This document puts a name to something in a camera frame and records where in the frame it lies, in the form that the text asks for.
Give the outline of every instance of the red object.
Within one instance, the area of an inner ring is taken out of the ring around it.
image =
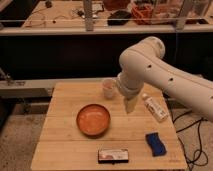
[[[104,7],[111,10],[125,9],[130,3],[130,0],[103,0]]]
[[[79,111],[76,122],[81,132],[89,136],[97,136],[108,128],[110,114],[104,106],[90,104]]]
[[[132,17],[137,24],[149,24],[152,17],[151,5],[144,5],[143,8],[137,5],[132,7]]]

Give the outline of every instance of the floor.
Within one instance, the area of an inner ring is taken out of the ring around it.
[[[171,113],[174,118],[188,111],[183,107],[177,107],[170,101]],[[36,148],[37,141],[45,119],[45,107],[33,107],[23,110],[23,106],[18,104],[13,113],[8,118],[3,130],[0,133],[0,171],[30,171],[30,165]],[[179,130],[190,123],[200,119],[200,116],[190,113],[181,117],[175,122],[176,130]],[[198,124],[178,133],[182,139],[186,154],[192,159],[193,153],[199,148]],[[213,124],[209,121],[203,121],[200,125],[200,133],[203,151],[208,156],[206,166],[193,168],[194,171],[213,170]],[[206,158],[202,154],[197,164],[203,164]]]

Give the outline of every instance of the wall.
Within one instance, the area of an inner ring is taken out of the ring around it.
[[[0,37],[0,67],[15,79],[116,76],[121,52],[150,35],[164,41],[167,63],[212,78],[212,33]]]

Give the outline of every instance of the small box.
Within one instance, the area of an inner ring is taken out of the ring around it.
[[[98,163],[128,163],[127,149],[100,149],[98,150]]]
[[[108,11],[125,9],[130,0],[103,0],[104,7]]]

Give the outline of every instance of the box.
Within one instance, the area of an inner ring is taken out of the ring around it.
[[[125,9],[130,0],[103,0],[104,7],[108,11]]]

